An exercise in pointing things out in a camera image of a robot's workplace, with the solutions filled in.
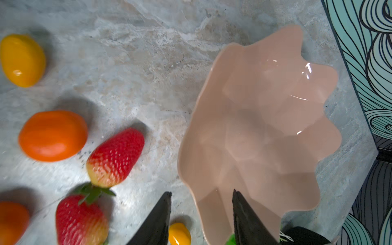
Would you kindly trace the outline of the pink scalloped fruit bowl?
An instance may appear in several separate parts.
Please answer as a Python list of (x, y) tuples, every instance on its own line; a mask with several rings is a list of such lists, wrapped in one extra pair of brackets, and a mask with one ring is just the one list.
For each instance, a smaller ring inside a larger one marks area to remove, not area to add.
[(306, 61), (302, 43), (301, 27), (286, 26), (249, 46), (227, 45), (212, 65), (178, 154), (210, 245), (234, 233), (234, 191), (274, 239), (287, 212), (320, 202), (316, 166), (342, 142), (324, 113), (338, 75)]

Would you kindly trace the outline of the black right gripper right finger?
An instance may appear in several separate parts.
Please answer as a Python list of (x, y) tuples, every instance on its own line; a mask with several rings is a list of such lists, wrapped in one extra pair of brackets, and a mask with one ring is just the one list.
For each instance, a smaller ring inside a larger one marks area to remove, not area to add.
[(237, 245), (278, 245), (241, 192), (234, 190), (234, 235)]

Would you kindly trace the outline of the yellow kumquat upper cluster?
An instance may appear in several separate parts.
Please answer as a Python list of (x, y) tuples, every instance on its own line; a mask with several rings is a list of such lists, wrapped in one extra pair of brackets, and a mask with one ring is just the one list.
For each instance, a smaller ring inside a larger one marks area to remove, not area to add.
[(168, 241), (171, 245), (191, 245), (192, 237), (183, 223), (174, 223), (169, 227)]

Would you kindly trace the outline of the orange tangerine upper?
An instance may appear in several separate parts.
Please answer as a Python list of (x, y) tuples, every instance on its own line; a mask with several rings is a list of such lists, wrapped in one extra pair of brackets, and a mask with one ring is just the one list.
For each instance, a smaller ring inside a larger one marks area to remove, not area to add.
[(88, 139), (84, 118), (65, 110), (38, 112), (22, 127), (18, 143), (30, 158), (55, 162), (70, 158), (82, 150)]

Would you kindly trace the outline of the green grape bunch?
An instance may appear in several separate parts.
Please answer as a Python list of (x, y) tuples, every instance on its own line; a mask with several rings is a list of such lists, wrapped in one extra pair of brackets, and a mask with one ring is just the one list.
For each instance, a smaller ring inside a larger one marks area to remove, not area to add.
[(226, 242), (226, 245), (236, 245), (235, 234), (232, 234)]

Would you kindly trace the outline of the strawberry pair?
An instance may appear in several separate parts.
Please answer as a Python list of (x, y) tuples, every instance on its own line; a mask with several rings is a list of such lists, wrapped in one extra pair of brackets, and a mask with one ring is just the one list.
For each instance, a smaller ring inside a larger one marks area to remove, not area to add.
[(96, 203), (102, 195), (116, 196), (110, 188), (87, 182), (59, 202), (55, 215), (59, 245), (108, 244), (109, 219)]
[(100, 188), (111, 188), (125, 181), (144, 146), (144, 135), (134, 128), (125, 129), (103, 142), (86, 162), (91, 183)]

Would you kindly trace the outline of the upper strawberry left pair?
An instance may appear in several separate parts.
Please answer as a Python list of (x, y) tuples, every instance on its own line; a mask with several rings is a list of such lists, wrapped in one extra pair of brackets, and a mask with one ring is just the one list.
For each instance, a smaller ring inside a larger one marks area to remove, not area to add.
[(100, 188), (111, 188), (125, 181), (144, 146), (144, 135), (134, 128), (125, 129), (103, 142), (86, 162), (91, 183)]

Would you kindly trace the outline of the lower strawberry left pair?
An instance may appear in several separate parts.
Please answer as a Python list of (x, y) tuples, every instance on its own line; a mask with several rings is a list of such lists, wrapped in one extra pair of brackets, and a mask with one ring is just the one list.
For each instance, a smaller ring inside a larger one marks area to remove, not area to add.
[(102, 195), (116, 196), (110, 188), (87, 182), (59, 202), (55, 215), (59, 245), (108, 244), (109, 219), (96, 203)]

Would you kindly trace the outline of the orange tangerine lower middle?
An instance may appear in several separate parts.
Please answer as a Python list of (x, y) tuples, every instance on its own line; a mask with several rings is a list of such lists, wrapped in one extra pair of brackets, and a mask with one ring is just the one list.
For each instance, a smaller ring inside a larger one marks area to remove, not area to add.
[(30, 222), (28, 209), (14, 202), (1, 202), (1, 245), (16, 245)]

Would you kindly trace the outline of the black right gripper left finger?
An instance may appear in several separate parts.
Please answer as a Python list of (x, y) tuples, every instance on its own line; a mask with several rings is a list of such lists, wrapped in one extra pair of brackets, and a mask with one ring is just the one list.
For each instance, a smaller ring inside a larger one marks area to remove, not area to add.
[(171, 192), (164, 192), (127, 245), (167, 245), (171, 213)]

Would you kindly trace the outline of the orange tangerine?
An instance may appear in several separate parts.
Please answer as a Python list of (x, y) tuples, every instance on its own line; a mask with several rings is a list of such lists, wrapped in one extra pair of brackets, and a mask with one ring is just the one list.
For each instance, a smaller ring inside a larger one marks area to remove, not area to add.
[(1, 245), (16, 245), (30, 222), (28, 209), (14, 202), (1, 202)]
[(30, 158), (55, 162), (70, 158), (82, 150), (88, 139), (84, 118), (65, 110), (38, 112), (22, 127), (18, 143)]

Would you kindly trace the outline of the yellow kumquat far left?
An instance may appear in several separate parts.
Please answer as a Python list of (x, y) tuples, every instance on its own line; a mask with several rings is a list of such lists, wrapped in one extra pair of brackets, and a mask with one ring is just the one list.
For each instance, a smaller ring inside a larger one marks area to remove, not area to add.
[(15, 85), (28, 88), (43, 77), (46, 56), (29, 35), (11, 34), (1, 41), (1, 65), (6, 77)]

